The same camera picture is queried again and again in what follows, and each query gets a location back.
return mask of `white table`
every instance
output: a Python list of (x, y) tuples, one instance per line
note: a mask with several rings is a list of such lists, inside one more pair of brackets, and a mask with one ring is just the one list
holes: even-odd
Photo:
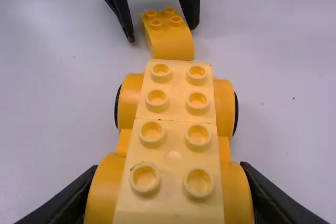
[[(13, 223), (113, 152), (114, 101), (150, 59), (128, 0), (128, 43), (103, 0), (0, 0), (0, 223)], [(239, 99), (232, 158), (336, 222), (336, 0), (201, 0), (196, 59)]]

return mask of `toy wheel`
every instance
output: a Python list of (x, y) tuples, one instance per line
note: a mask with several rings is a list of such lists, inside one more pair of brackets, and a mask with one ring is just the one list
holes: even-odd
[(236, 129), (237, 129), (237, 125), (238, 125), (238, 114), (239, 114), (239, 106), (238, 106), (238, 97), (237, 94), (235, 92), (235, 124), (233, 126), (233, 133), (232, 136), (235, 134)]
[(119, 86), (119, 89), (117, 91), (117, 96), (115, 97), (115, 104), (114, 104), (114, 122), (117, 128), (118, 128), (118, 103), (119, 103), (120, 90), (121, 90), (121, 85)]

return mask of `lego brick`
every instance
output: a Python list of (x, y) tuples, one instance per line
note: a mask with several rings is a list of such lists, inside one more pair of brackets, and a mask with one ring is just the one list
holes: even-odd
[(193, 60), (194, 43), (188, 25), (173, 7), (140, 15), (141, 30), (154, 59)]
[(150, 60), (136, 118), (216, 123), (212, 67), (208, 63)]
[(135, 119), (113, 224), (223, 224), (215, 124)]

